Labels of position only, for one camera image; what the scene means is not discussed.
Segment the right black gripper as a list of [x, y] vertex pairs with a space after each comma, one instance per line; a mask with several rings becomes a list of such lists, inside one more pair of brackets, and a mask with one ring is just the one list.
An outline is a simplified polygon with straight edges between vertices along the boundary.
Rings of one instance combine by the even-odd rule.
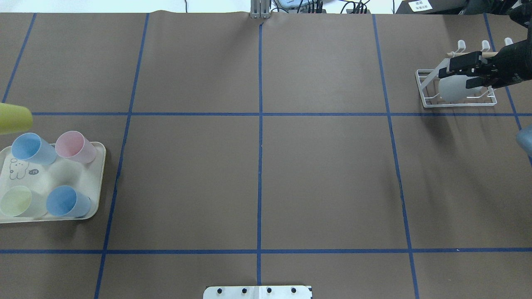
[[496, 56], [494, 52], [482, 51], [448, 53], [443, 65], [438, 67], [438, 77], [455, 75], [468, 76], [466, 89], [502, 88], [531, 80], [531, 40], [504, 46]]

